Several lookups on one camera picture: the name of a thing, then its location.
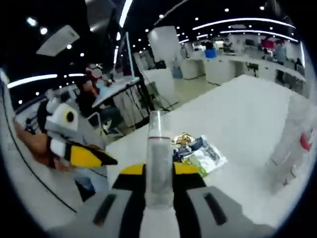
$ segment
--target gold wrapper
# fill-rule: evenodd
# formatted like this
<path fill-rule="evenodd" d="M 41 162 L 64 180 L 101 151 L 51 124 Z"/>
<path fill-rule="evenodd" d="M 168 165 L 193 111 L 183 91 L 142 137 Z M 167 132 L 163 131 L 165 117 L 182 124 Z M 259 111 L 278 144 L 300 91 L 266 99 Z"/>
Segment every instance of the gold wrapper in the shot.
<path fill-rule="evenodd" d="M 195 140 L 190 134 L 183 132 L 181 135 L 176 136 L 172 140 L 172 145 L 175 147 L 186 146 L 188 143 L 193 142 Z"/>

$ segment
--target black ceiling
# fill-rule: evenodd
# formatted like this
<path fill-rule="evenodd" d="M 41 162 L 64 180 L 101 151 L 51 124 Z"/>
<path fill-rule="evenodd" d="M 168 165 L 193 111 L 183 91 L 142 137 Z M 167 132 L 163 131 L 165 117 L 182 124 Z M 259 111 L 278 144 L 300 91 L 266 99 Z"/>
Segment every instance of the black ceiling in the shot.
<path fill-rule="evenodd" d="M 237 17 L 261 17 L 285 21 L 285 15 L 277 17 L 273 10 L 266 5 L 265 0 L 188 0 L 184 1 L 173 12 L 159 20 L 159 15 L 165 15 L 171 8 L 180 4 L 181 0 L 133 0 L 124 29 L 130 32 L 133 51 L 148 48 L 147 33 L 145 29 L 153 29 L 165 25 L 179 26 L 177 32 L 179 40 L 186 36 L 196 40 L 198 33 L 217 35 L 222 30 L 228 30 L 229 25 L 234 23 L 223 23 L 212 27 L 205 27 L 193 31 L 196 26 L 218 20 Z M 14 12 L 10 19 L 2 22 L 1 65 L 7 70 L 11 80 L 21 79 L 34 75 L 58 73 L 64 75 L 75 71 L 84 70 L 85 65 L 90 62 L 113 61 L 115 35 L 120 30 L 119 22 L 125 0 L 28 0 L 10 1 L 8 11 Z M 116 23 L 109 24 L 111 13 L 114 14 Z M 27 17 L 38 21 L 37 27 L 30 27 L 26 23 Z M 79 35 L 80 39 L 72 44 L 72 49 L 63 50 L 56 57 L 36 55 L 36 50 L 54 32 L 64 25 L 70 25 Z M 290 36 L 290 27 L 272 23 L 251 22 L 253 30 L 271 31 Z M 46 35 L 39 33 L 39 27 L 48 29 Z M 94 32 L 90 28 L 98 26 Z M 31 83 L 34 90 L 42 88 L 39 82 Z"/>

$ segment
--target transparent tube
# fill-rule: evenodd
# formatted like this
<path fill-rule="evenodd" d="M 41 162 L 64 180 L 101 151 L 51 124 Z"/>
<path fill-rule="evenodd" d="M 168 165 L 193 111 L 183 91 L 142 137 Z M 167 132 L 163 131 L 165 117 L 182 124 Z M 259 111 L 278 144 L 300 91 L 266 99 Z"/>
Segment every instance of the transparent tube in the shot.
<path fill-rule="evenodd" d="M 147 169 L 146 207 L 170 209 L 173 207 L 172 148 L 166 112 L 155 111 L 150 115 Z"/>

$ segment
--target clear plastic bottle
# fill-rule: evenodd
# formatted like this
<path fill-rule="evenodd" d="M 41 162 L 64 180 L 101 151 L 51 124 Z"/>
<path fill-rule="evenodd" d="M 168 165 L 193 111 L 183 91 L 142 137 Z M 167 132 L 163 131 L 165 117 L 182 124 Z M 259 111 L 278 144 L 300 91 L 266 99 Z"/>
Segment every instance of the clear plastic bottle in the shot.
<path fill-rule="evenodd" d="M 155 111 L 150 115 L 147 173 L 146 207 L 170 209 L 173 207 L 172 148 L 170 128 L 166 112 Z"/>

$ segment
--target fluorescent light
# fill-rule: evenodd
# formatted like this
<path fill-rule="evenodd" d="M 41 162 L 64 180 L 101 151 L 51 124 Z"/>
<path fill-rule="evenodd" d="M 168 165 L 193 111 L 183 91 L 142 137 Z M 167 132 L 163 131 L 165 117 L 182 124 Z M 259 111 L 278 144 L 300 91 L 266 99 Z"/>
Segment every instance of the fluorescent light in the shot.
<path fill-rule="evenodd" d="M 208 34 L 203 34 L 201 36 L 198 36 L 197 38 L 202 38 L 202 37 L 206 37 L 206 36 L 208 36 Z"/>
<path fill-rule="evenodd" d="M 305 54 L 304 54 L 303 42 L 301 42 L 301 54 L 302 54 L 302 64 L 303 64 L 303 67 L 305 67 Z"/>
<path fill-rule="evenodd" d="M 113 64 L 117 63 L 117 55 L 118 55 L 118 49 L 114 49 Z"/>
<path fill-rule="evenodd" d="M 189 40 L 186 39 L 186 40 L 180 41 L 179 43 L 184 43 L 184 42 L 187 42 L 187 41 L 189 41 Z"/>
<path fill-rule="evenodd" d="M 79 77 L 79 76 L 85 76 L 83 73 L 70 73 L 68 77 Z"/>
<path fill-rule="evenodd" d="M 294 38 L 288 37 L 288 36 L 284 36 L 278 33 L 274 33 L 274 32 L 268 32 L 268 31 L 257 31 L 257 30 L 233 30 L 233 31 L 221 31 L 220 33 L 238 33 L 238 32 L 251 32 L 251 33 L 263 33 L 263 34 L 268 34 L 268 35 L 273 35 L 273 37 L 279 36 L 279 37 L 283 37 L 287 40 L 291 40 L 294 42 L 298 42 L 298 40 L 295 40 Z"/>
<path fill-rule="evenodd" d="M 30 24 L 30 26 L 36 26 L 38 23 L 36 22 L 36 20 L 34 20 L 33 18 L 31 18 L 31 17 L 28 17 L 27 19 L 26 19 L 26 21 L 27 21 L 27 23 L 29 23 Z"/>
<path fill-rule="evenodd" d="M 120 32 L 117 32 L 116 40 L 119 41 L 120 39 L 121 39 L 121 34 L 120 34 Z"/>
<path fill-rule="evenodd" d="M 276 23 L 276 24 L 290 26 L 290 27 L 295 28 L 295 26 L 292 26 L 291 24 L 287 24 L 287 23 L 282 22 L 282 21 L 276 21 L 276 20 L 267 19 L 267 18 L 245 17 L 245 18 L 234 18 L 234 19 L 227 19 L 227 20 L 221 20 L 221 21 L 207 23 L 207 24 L 204 24 L 201 26 L 194 27 L 193 30 L 198 30 L 198 29 L 201 29 L 201 28 L 204 28 L 207 26 L 213 26 L 213 25 L 217 25 L 217 24 L 221 24 L 221 23 L 236 22 L 236 21 L 264 21 L 264 22 L 271 22 L 271 23 Z"/>
<path fill-rule="evenodd" d="M 124 22 L 125 22 L 125 19 L 127 18 L 128 11 L 130 9 L 131 3 L 132 3 L 132 0 L 126 0 L 125 3 L 124 3 L 122 14 L 121 14 L 120 20 L 119 20 L 119 25 L 121 27 L 124 26 Z"/>
<path fill-rule="evenodd" d="M 8 88 L 13 88 L 15 86 L 19 86 L 19 85 L 22 85 L 25 83 L 30 83 L 30 82 L 34 82 L 37 80 L 48 79 L 48 78 L 57 78 L 57 74 L 40 75 L 40 76 L 34 76 L 34 77 L 30 77 L 30 78 L 20 79 L 20 80 L 14 81 L 12 83 L 9 83 Z"/>
<path fill-rule="evenodd" d="M 42 35 L 45 35 L 48 32 L 48 29 L 46 27 L 42 27 L 40 32 Z"/>

